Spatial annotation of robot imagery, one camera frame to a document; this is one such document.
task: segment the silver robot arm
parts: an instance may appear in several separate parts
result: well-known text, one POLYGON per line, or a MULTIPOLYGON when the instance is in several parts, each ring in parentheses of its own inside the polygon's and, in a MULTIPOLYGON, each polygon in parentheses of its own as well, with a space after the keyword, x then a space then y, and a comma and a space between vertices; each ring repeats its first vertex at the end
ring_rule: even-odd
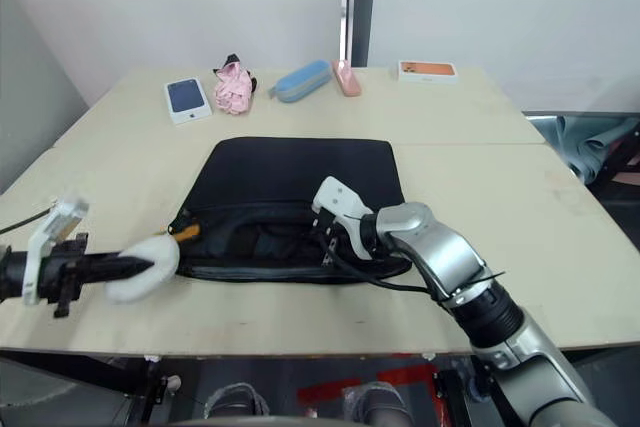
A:
POLYGON ((436 220, 429 207, 409 202, 372 212, 357 193, 328 177, 313 209, 325 222, 330 218, 345 227, 358 257, 399 252, 413 262, 432 299, 468 335, 523 425, 615 427, 595 409, 577 371, 469 242, 436 220))

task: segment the black bag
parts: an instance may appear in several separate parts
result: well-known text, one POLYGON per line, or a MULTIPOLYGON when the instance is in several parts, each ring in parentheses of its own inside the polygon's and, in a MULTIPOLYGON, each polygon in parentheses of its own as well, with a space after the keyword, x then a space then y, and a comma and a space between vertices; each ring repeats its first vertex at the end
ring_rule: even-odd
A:
MULTIPOLYGON (((178 273, 235 282, 354 283, 311 235, 311 202, 334 176, 374 211, 404 202, 391 145, 374 140, 243 137, 213 149, 169 231, 198 224, 180 243, 178 273)), ((332 229, 336 253, 376 278, 407 271, 397 258, 358 259, 346 231, 332 229)))

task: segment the teal fabric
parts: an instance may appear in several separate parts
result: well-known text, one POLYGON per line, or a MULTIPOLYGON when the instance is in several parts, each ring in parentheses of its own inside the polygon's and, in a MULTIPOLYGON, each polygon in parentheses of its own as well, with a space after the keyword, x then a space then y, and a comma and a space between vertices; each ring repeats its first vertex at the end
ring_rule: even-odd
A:
POLYGON ((630 133, 640 117, 541 117, 531 123, 584 182, 593 182, 611 146, 630 133))

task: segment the pink cloth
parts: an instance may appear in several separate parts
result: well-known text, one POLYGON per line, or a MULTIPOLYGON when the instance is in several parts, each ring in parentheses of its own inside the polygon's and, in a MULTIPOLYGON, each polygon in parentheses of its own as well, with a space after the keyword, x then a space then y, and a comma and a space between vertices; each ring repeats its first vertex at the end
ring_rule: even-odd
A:
POLYGON ((249 110, 251 78, 240 62, 231 62, 216 72, 216 105, 233 115, 249 110))

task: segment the wooden table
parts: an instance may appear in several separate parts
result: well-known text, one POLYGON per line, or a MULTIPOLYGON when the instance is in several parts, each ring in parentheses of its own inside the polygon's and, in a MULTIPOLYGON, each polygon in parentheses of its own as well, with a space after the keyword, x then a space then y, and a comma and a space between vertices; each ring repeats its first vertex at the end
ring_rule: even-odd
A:
MULTIPOLYGON (((328 85, 291 105, 264 93, 277 74, 257 73, 265 83, 248 116, 214 112, 175 127, 160 86, 192 74, 143 71, 118 84, 0 197, 0 225, 75 191, 91 204, 79 227, 90 233, 89 251, 120 250, 166 227, 222 139, 387 139, 405 198, 427 203, 495 272, 505 270, 501 282, 559 346, 640 341, 640 254, 478 71, 462 71, 460 84, 445 86, 395 84, 384 71, 366 70, 360 99, 328 85)), ((200 77, 210 92, 212 77, 200 77)), ((33 228, 1 240, 24 249, 33 228)), ((394 280, 417 283, 418 276, 394 280)), ((130 305, 111 305, 101 286, 89 286, 69 318, 54 320, 52 312, 3 303, 0 347, 198 356, 469 350, 426 296, 369 285, 176 277, 130 305)))

